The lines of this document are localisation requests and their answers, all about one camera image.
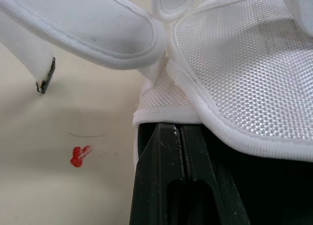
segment white padded strap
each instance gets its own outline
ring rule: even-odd
[[[0,0],[0,10],[42,39],[113,69],[151,65],[166,47],[161,22],[127,0]]]
[[[0,12],[0,42],[29,70],[37,81],[45,80],[51,69],[50,45]]]
[[[173,21],[185,13],[194,0],[152,0],[152,11],[161,20]]]
[[[284,0],[299,26],[313,36],[313,0]]]

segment white mesh fabric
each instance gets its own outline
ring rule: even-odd
[[[300,27],[313,36],[313,0],[284,0]]]
[[[141,94],[138,109],[187,105],[188,98],[163,69],[154,87]]]
[[[313,161],[313,38],[282,0],[194,12],[173,29],[169,52],[185,72],[169,71],[204,124],[239,151]]]
[[[134,114],[135,126],[148,122],[201,123],[186,95],[167,75],[166,63],[167,59],[163,58],[155,65],[160,70],[155,83],[147,80],[143,85]]]
[[[114,69],[149,66],[166,47],[161,22],[126,0],[0,0],[0,10],[42,39]]]

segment red paint mark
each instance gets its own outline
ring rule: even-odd
[[[81,167],[83,164],[83,159],[92,151],[91,146],[86,146],[81,149],[80,147],[73,148],[73,158],[70,163],[75,167]]]

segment black plastic part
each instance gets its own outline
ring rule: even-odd
[[[47,79],[44,80],[44,81],[42,81],[40,87],[39,87],[38,82],[36,82],[37,91],[38,91],[39,93],[43,93],[43,94],[44,94],[44,93],[46,92],[46,90],[47,90],[47,88],[48,88],[48,85],[49,85],[49,83],[50,83],[50,80],[51,80],[51,78],[52,78],[52,75],[53,75],[53,73],[54,73],[54,70],[55,70],[55,58],[52,59],[51,69],[50,69],[50,71],[49,71],[49,74],[48,74],[48,76],[47,76]]]
[[[144,127],[130,225],[250,224],[230,171],[212,164],[201,126]]]
[[[230,170],[252,225],[313,225],[313,163],[243,154],[201,128],[214,171],[215,162]]]

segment white table surface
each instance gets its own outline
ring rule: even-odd
[[[150,9],[150,0],[130,0]],[[142,76],[53,46],[46,94],[0,44],[0,224],[126,225]],[[92,145],[80,168],[74,147]]]

